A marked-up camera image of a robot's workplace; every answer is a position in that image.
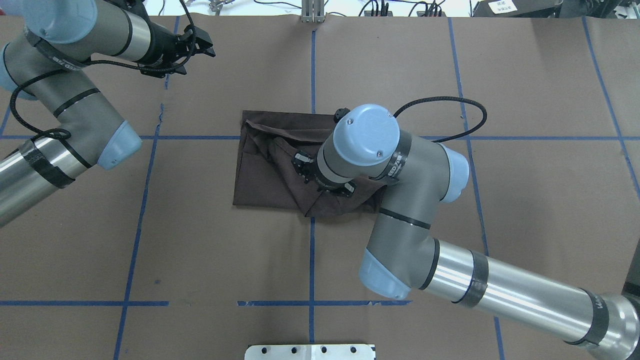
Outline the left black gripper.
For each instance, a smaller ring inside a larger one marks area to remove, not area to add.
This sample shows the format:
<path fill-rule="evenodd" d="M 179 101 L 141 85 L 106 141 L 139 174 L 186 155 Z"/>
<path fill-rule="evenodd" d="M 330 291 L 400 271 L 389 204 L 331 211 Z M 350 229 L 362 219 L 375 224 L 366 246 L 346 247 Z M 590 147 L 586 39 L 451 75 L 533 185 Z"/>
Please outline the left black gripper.
<path fill-rule="evenodd" d="M 194 55 L 216 57 L 214 44 L 210 34 L 199 27 L 188 25 L 185 34 L 178 35 L 166 27 L 151 23 L 150 47 L 145 54 L 145 64 L 140 64 L 140 73 L 154 78 L 164 78 L 167 75 L 187 75 L 179 59 Z"/>

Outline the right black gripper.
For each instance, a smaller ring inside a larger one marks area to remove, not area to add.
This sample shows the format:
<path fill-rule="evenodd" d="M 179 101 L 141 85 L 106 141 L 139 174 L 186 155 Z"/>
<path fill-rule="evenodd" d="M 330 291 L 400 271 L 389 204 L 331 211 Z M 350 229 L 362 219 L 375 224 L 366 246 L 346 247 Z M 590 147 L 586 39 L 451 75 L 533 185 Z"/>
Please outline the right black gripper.
<path fill-rule="evenodd" d="M 295 173 L 304 178 L 305 183 L 313 181 L 318 186 L 318 192 L 331 194 L 339 198 L 352 198 L 354 196 L 357 188 L 354 182 L 338 183 L 330 180 L 322 173 L 318 160 L 312 155 L 298 150 L 291 159 L 291 164 Z"/>

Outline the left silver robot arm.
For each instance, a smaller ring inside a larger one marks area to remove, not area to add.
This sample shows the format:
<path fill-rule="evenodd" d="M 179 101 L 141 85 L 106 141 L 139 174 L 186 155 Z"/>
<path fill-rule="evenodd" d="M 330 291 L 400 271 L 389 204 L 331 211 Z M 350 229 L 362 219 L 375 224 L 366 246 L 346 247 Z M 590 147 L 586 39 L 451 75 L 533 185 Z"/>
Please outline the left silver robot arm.
<path fill-rule="evenodd" d="M 196 54 L 215 56 L 210 34 L 191 16 L 174 34 L 150 19 L 142 0 L 3 0 L 1 7 L 24 22 L 1 49 L 1 86 L 14 119 L 34 132 L 1 161 L 2 226 L 93 166 L 112 169 L 141 148 L 86 68 L 162 79 L 185 75 Z"/>

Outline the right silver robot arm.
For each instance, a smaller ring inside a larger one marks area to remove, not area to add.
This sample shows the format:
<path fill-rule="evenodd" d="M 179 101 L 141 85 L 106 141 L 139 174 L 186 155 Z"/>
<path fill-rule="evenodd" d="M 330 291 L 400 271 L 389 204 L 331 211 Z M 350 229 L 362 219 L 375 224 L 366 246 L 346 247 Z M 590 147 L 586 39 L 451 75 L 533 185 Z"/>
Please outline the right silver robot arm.
<path fill-rule="evenodd" d="M 639 241 L 639 106 L 594 111 L 499 111 L 480 139 L 456 141 L 473 161 L 471 184 L 439 209 L 435 237 L 594 292 L 615 292 Z M 412 292 L 393 305 L 356 270 L 372 214 L 297 215 L 307 235 L 308 334 L 295 310 L 211 360 L 243 358 L 249 344 L 370 343 L 380 360 L 589 360 L 586 351 L 520 325 Z"/>

